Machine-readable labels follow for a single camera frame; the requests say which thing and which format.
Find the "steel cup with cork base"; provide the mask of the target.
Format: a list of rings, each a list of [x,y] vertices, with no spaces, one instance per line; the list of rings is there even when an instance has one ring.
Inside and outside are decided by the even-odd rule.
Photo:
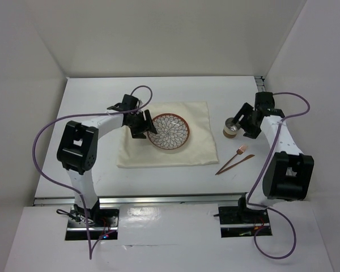
[[[234,138],[240,130],[240,125],[233,122],[233,117],[227,118],[224,127],[223,135],[227,138]]]

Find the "copper fork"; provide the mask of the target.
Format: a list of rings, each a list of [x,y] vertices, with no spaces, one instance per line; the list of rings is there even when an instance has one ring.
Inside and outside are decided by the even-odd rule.
[[[237,157],[238,155],[243,154],[243,153],[247,150],[247,148],[248,148],[247,145],[242,145],[241,147],[239,147],[239,148],[237,149],[236,153],[234,154],[234,156],[233,156],[232,158],[230,158],[230,160],[229,160],[228,162],[226,162],[226,163],[220,168],[220,170],[217,171],[216,175],[220,174],[220,172],[221,172],[222,170],[224,170],[225,167],[226,167],[227,165],[229,165],[229,163],[230,163],[231,161],[233,161],[233,159],[234,159],[235,157]]]

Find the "floral plate with orange rim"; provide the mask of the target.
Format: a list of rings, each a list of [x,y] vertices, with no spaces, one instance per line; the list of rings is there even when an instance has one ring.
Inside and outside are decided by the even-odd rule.
[[[156,133],[147,132],[149,141],[162,150],[176,150],[190,137],[190,127],[184,118],[174,113],[162,113],[152,119]]]

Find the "copper knife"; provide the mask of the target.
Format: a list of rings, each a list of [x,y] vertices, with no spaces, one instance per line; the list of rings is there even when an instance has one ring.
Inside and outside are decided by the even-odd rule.
[[[229,166],[229,167],[219,171],[216,175],[220,175],[221,173],[226,172],[226,171],[236,167],[237,165],[239,165],[239,164],[241,164],[241,163],[243,163],[243,162],[245,162],[245,161],[247,161],[247,160],[249,160],[249,159],[251,159],[253,157],[255,157],[255,155],[254,154],[250,154],[250,155],[246,156],[244,159],[238,161],[237,163],[235,163],[235,164],[233,164],[233,165],[231,165],[231,166]]]

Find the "cream cloth napkin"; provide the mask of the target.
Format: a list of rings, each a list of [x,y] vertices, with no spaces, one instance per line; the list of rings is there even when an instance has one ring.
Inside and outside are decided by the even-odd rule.
[[[173,113],[184,118],[190,127],[190,137],[175,150],[163,150],[149,139],[133,139],[129,128],[123,127],[117,157],[119,168],[185,167],[219,162],[206,102],[151,103],[147,108],[151,117]]]

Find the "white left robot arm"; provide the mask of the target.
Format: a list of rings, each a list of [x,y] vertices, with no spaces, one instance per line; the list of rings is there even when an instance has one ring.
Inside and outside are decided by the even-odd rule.
[[[100,221],[100,202],[94,189],[92,168],[96,163],[98,141],[113,130],[126,126],[132,138],[145,139],[146,132],[157,133],[148,109],[125,94],[122,102],[107,108],[106,114],[83,122],[69,121],[64,129],[57,160],[62,164],[75,189],[74,209],[88,226]]]

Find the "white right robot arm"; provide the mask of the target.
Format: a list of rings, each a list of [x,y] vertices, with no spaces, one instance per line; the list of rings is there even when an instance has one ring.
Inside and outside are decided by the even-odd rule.
[[[268,207],[281,201],[302,201],[311,181],[314,159],[305,155],[293,140],[281,109],[275,107],[275,94],[259,92],[254,105],[245,103],[233,118],[244,136],[256,139],[264,133],[269,154],[251,190],[238,200],[236,216],[249,222]]]

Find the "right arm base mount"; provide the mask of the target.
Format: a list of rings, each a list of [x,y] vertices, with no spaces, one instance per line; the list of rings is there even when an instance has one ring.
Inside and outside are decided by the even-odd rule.
[[[272,236],[270,220],[267,211],[240,211],[236,206],[220,206],[213,215],[220,223],[222,238]]]

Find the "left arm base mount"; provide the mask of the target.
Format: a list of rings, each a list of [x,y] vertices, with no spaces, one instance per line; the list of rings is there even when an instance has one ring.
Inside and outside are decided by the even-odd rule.
[[[83,215],[77,214],[73,208],[69,212],[57,209],[56,213],[67,216],[66,241],[87,240],[86,221]],[[104,209],[100,211],[99,219],[89,219],[91,240],[97,240],[100,236],[102,240],[117,240],[119,213],[119,209]]]

